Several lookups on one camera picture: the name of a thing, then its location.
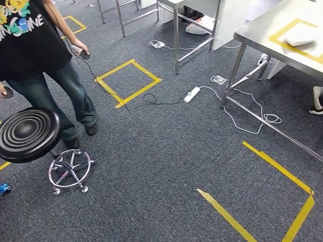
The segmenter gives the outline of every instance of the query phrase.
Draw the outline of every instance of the floor marking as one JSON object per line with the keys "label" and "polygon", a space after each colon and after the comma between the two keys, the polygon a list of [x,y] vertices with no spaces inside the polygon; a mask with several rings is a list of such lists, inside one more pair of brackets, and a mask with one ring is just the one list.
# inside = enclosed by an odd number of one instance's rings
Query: floor marking
{"label": "floor marking", "polygon": [[288,229],[288,233],[285,235],[285,237],[284,237],[284,239],[281,240],[281,242],[293,241],[314,205],[314,198],[312,195],[309,195],[307,201],[300,210],[297,217],[296,217],[290,229]]}
{"label": "floor marking", "polygon": [[236,231],[239,232],[241,235],[242,235],[244,238],[245,238],[248,242],[257,242],[257,240],[255,240],[254,237],[252,237],[252,235],[251,235],[247,230],[245,230],[245,228],[241,226],[239,223],[238,223],[236,220],[235,220],[229,213],[226,212],[223,207],[220,205],[218,202],[217,202],[215,199],[214,199],[210,194],[205,193],[200,189],[197,189],[197,191],[201,193],[201,195],[202,195],[204,198],[205,198],[208,202],[213,205],[217,211],[218,211],[220,214],[221,214],[224,219],[228,221],[229,224],[231,224]]}
{"label": "floor marking", "polygon": [[6,162],[5,164],[0,165],[0,170],[2,170],[2,169],[4,169],[4,168],[5,168],[10,164],[11,164],[10,162]]}
{"label": "floor marking", "polygon": [[281,242],[292,242],[295,236],[297,234],[297,232],[300,230],[300,228],[302,226],[302,224],[306,219],[306,217],[309,215],[309,213],[312,210],[312,208],[315,205],[315,200],[312,195],[314,195],[314,191],[307,186],[306,184],[304,184],[301,180],[297,178],[296,176],[290,173],[289,171],[285,169],[281,165],[277,163],[276,161],[273,160],[272,158],[269,157],[269,155],[263,152],[257,150],[256,148],[252,147],[251,145],[243,141],[243,145],[249,148],[250,150],[259,155],[260,157],[267,161],[268,163],[272,165],[273,167],[279,170],[280,172],[283,173],[284,175],[287,176],[288,178],[294,181],[299,187],[303,189],[304,191],[309,194],[309,197],[307,199],[307,201],[303,206],[303,208],[300,210],[300,212],[296,217],[296,219],[293,222],[293,224],[288,229],[288,233],[282,239]]}
{"label": "floor marking", "polygon": [[268,156],[266,153],[263,153],[263,151],[259,151],[257,150],[252,146],[251,146],[250,144],[243,141],[242,142],[243,145],[246,146],[247,148],[249,148],[250,150],[260,156],[261,158],[267,161],[268,163],[272,165],[273,167],[278,169],[278,171],[281,172],[282,174],[288,177],[289,179],[294,181],[294,183],[296,183],[297,185],[298,185],[299,187],[302,188],[303,190],[307,192],[308,194],[310,195],[314,195],[314,191],[312,191],[311,188],[309,188],[308,185],[304,184],[303,182],[302,182],[301,180],[297,178],[296,176],[291,174],[291,172],[285,169],[284,167],[282,167],[281,165],[277,163],[276,161],[273,160],[272,158]]}
{"label": "floor marking", "polygon": [[85,25],[84,25],[84,24],[81,23],[80,21],[78,21],[78,20],[77,20],[77,19],[75,19],[75,17],[71,16],[71,15],[69,15],[69,16],[66,16],[66,17],[65,17],[65,18],[63,18],[63,19],[70,19],[70,20],[72,20],[72,21],[75,22],[75,24],[77,24],[77,25],[78,25],[78,26],[80,26],[80,27],[81,27],[81,28],[80,28],[80,29],[78,29],[78,30],[74,31],[74,32],[73,32],[73,34],[77,34],[77,33],[79,33],[79,32],[81,32],[81,31],[83,31],[83,30],[86,30],[86,29],[87,29],[87,27],[86,27]]}
{"label": "floor marking", "polygon": [[291,30],[291,29],[292,29],[292,28],[294,28],[294,27],[295,27],[297,25],[299,25],[299,24],[304,24],[304,25],[307,25],[307,26],[309,26],[309,27],[317,28],[317,26],[315,25],[315,24],[312,24],[312,23],[309,23],[309,22],[306,22],[306,21],[303,21],[303,20],[301,20],[301,19],[296,18],[296,19],[290,22],[289,24],[283,27],[282,29],[278,31],[277,33],[270,36],[269,40],[272,41],[274,43],[278,44],[278,45],[280,45],[281,47],[284,47],[284,48],[286,48],[286,49],[288,49],[288,50],[291,50],[291,51],[293,51],[293,52],[296,52],[296,53],[298,53],[298,54],[300,54],[300,55],[303,55],[303,56],[312,59],[313,61],[315,61],[315,62],[318,62],[318,63],[320,63],[320,64],[323,64],[323,54],[321,54],[321,56],[316,57],[316,56],[313,56],[313,55],[306,53],[306,52],[303,51],[301,49],[299,49],[297,47],[293,47],[293,46],[289,45],[288,43],[282,42],[282,41],[279,40],[279,38],[281,36],[282,36],[282,35],[287,33],[288,31],[289,31],[289,30]]}
{"label": "floor marking", "polygon": [[[140,71],[142,71],[142,72],[146,74],[147,76],[153,79],[153,81],[152,83],[149,83],[149,84],[148,84],[148,85],[146,85],[145,87],[143,87],[143,88],[141,88],[141,89],[140,89],[140,90],[138,90],[138,91],[137,91],[137,92],[135,92],[135,93],[134,93],[134,94],[132,94],[132,95],[131,95],[129,97],[125,98],[125,99],[118,97],[116,92],[113,91],[113,89],[110,88],[109,86],[108,86],[106,83],[105,83],[103,81],[103,78],[108,77],[109,75],[112,75],[112,74],[113,74],[115,72],[119,71],[119,70],[121,70],[121,69],[122,69],[124,67],[126,67],[128,65],[130,65],[130,64],[134,65],[135,67],[140,69]],[[158,83],[158,82],[160,82],[162,80],[162,79],[158,78],[155,75],[154,75],[154,74],[152,74],[152,73],[151,73],[151,72],[149,72],[149,71],[148,71],[148,70],[142,67],[141,65],[137,63],[134,59],[131,59],[131,60],[128,60],[128,62],[123,63],[122,65],[120,65],[118,67],[116,67],[115,69],[109,71],[109,72],[107,72],[106,74],[103,74],[103,75],[100,76],[100,77],[97,77],[97,79],[95,79],[94,81],[98,82],[100,85],[101,85],[101,87],[104,88],[107,92],[113,94],[112,96],[114,97],[114,98],[115,98],[118,102],[118,104],[116,105],[116,106],[115,106],[115,107],[115,108],[120,108],[120,107],[124,106],[125,103],[130,102],[130,101],[131,101],[132,99],[134,99],[135,97],[137,97],[137,96],[139,96],[139,95],[140,95],[140,94],[142,94],[143,92],[146,92],[146,90],[148,90],[149,88],[152,88],[152,87],[155,86],[155,84],[157,84],[157,83]]]}

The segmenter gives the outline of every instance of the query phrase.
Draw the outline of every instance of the hand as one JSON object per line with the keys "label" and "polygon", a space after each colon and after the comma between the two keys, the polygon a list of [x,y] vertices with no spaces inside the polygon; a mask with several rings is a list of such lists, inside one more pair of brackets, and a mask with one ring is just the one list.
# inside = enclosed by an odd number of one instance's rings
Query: hand
{"label": "hand", "polygon": [[7,91],[5,89],[5,86],[2,85],[2,83],[0,83],[0,98],[5,99],[5,97],[4,97],[2,94],[7,95]]}
{"label": "hand", "polygon": [[71,40],[71,43],[75,45],[75,46],[79,47],[81,49],[84,49],[85,51],[85,53],[87,53],[87,54],[90,54],[89,49],[88,49],[88,47],[86,45],[82,43],[81,41],[79,41],[77,38],[75,38],[74,40]]}

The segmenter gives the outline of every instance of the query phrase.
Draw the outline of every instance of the jeans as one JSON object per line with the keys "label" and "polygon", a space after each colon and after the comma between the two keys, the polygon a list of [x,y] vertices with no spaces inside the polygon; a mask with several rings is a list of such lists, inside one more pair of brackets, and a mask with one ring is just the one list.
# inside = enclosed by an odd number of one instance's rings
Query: jeans
{"label": "jeans", "polygon": [[[78,122],[85,127],[95,124],[97,118],[94,105],[79,81],[78,74],[75,72],[71,62],[63,68],[50,70],[46,73],[69,95]],[[7,83],[24,96],[32,107],[44,107],[57,113],[63,126],[61,137],[63,141],[69,141],[76,137],[75,125],[55,103],[43,73],[26,80],[7,80]]]}

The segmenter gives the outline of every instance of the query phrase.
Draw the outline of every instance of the foot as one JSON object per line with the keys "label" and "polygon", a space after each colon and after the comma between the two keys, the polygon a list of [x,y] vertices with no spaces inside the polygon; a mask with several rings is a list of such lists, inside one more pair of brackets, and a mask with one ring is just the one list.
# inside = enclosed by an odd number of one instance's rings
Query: foot
{"label": "foot", "polygon": [[64,144],[69,150],[75,150],[78,148],[79,141],[78,138],[74,138],[69,141],[64,141]]}
{"label": "foot", "polygon": [[321,96],[321,89],[321,87],[313,87],[314,105],[316,110],[321,110],[323,108],[319,102],[319,96]]}
{"label": "foot", "polygon": [[92,135],[96,134],[98,129],[99,129],[99,126],[97,125],[97,123],[95,123],[95,124],[90,126],[90,127],[85,127],[87,134],[89,136],[92,136]]}

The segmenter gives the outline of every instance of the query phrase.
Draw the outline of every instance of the power strip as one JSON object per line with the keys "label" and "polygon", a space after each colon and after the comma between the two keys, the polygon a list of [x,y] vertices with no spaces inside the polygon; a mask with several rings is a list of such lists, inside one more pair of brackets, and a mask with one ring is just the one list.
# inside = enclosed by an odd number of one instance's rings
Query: power strip
{"label": "power strip", "polygon": [[194,87],[191,92],[189,92],[186,97],[184,98],[184,102],[188,103],[190,102],[193,97],[196,96],[201,88],[199,87]]}

